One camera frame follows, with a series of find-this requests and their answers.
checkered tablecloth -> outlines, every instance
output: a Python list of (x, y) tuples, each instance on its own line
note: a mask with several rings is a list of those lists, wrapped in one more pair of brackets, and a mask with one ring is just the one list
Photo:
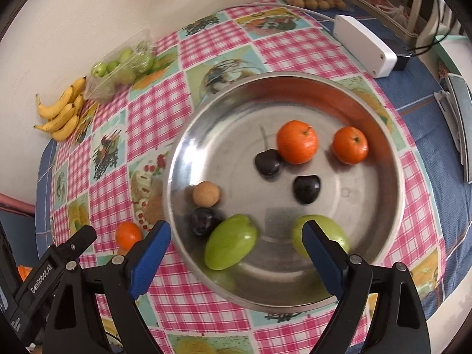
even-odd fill
[[(381, 116), (395, 141), (406, 190), (404, 218), (383, 264), (401, 260), (412, 268), (422, 297), (435, 288), (444, 273), (444, 239), (414, 140), (375, 80), (316, 20), (285, 8), (233, 8), (164, 37), (156, 49), (163, 69), (153, 81), (119, 91), (114, 100), (96, 108), (81, 143), (74, 142), (73, 135), (58, 146), (50, 214), (56, 244), (74, 233), (77, 219), (89, 221), (97, 240), (80, 262), (92, 267), (116, 253), (114, 231), (120, 222), (134, 221), (144, 231), (153, 224), (160, 215), (150, 213), (148, 204), (162, 206), (154, 180), (165, 172), (171, 143), (198, 104), (218, 89), (213, 81), (227, 83), (221, 74), (209, 76), (230, 62), (234, 70), (250, 74), (290, 70), (336, 80)], [(93, 105), (87, 102), (83, 113)], [(116, 149), (100, 170), (95, 156), (112, 134), (118, 134)], [(154, 194), (146, 196), (145, 189)], [(106, 298), (99, 296), (97, 301), (110, 326)], [(353, 344), (365, 339), (374, 304), (375, 300), (368, 302)], [(148, 293), (138, 300), (152, 335), (169, 354), (181, 354), (182, 339), (205, 340), (215, 348), (236, 345), (246, 353), (307, 353), (335, 307), (291, 315), (244, 309), (200, 283), (173, 245)]]

bolt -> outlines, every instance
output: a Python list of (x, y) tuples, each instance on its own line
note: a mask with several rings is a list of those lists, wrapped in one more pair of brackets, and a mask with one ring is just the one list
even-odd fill
[(65, 265), (65, 268), (66, 268), (68, 271), (74, 271), (75, 269), (77, 269), (77, 262), (75, 262), (75, 261), (69, 261), (69, 262)]
[(360, 265), (362, 263), (362, 258), (356, 254), (349, 256), (349, 261), (355, 265)]
[(113, 265), (121, 265), (124, 262), (124, 257), (122, 255), (115, 255), (112, 258)]
[(400, 271), (405, 271), (407, 269), (407, 266), (402, 262), (397, 262), (395, 264), (395, 267), (397, 268), (397, 270), (400, 270)]

banana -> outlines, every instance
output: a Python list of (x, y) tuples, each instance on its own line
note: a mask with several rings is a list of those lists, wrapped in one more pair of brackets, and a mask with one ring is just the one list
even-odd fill
[(64, 125), (64, 127), (57, 132), (54, 132), (52, 134), (53, 139), (55, 139), (57, 142), (62, 142), (69, 137), (75, 128), (77, 128), (77, 124), (79, 123), (79, 116), (77, 114), (74, 114), (69, 121)]
[(82, 91), (84, 90), (86, 86), (86, 81), (87, 81), (86, 77), (81, 77), (74, 81), (74, 83), (72, 84), (72, 87), (74, 88), (74, 93), (72, 94), (72, 97), (69, 100), (70, 104), (74, 102), (74, 100), (77, 98), (79, 93), (82, 93)]
[(38, 106), (38, 114), (46, 120), (52, 120), (53, 118), (57, 117), (61, 110), (64, 109), (64, 106), (69, 103), (73, 93), (74, 87), (71, 85), (64, 91), (64, 93), (62, 93), (62, 96), (59, 98), (59, 100), (51, 106), (44, 106), (39, 99), (39, 95), (37, 94), (36, 105)]
[(75, 112), (74, 114), (80, 115), (80, 111), (83, 107), (83, 93), (80, 93), (74, 100)]
[(74, 104), (67, 104), (59, 115), (44, 125), (35, 125), (34, 128), (46, 133), (53, 133), (62, 128), (75, 113)]

white wall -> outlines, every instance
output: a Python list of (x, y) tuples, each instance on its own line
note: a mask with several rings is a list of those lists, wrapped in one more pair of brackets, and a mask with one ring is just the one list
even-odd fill
[(35, 93), (52, 104), (77, 77), (144, 28), (160, 37), (226, 6), (255, 0), (29, 0), (0, 42), (0, 193), (35, 203), (49, 136)]

metal bowl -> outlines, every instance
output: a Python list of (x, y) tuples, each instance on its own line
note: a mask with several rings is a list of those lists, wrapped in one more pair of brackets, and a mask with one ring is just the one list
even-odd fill
[[(310, 162), (289, 165), (273, 181), (263, 179), (254, 157), (268, 147), (284, 123), (313, 126), (319, 149)], [(369, 141), (367, 159), (344, 165), (330, 152), (334, 133), (345, 125)], [(315, 202), (300, 205), (292, 183), (317, 174), (322, 190)], [(248, 215), (259, 238), (238, 264), (223, 271), (206, 268), (206, 239), (193, 235), (188, 215), (195, 209), (192, 186), (218, 185), (217, 206), (226, 216)], [(388, 129), (375, 112), (346, 88), (327, 79), (292, 72), (258, 74), (237, 82), (203, 103), (175, 141), (164, 189), (166, 220), (183, 261), (209, 288), (243, 307), (262, 312), (302, 312), (334, 301), (311, 261), (293, 248), (294, 220), (307, 214), (334, 219), (348, 236), (351, 253), (367, 262), (382, 260), (395, 239), (404, 208), (404, 179)]]

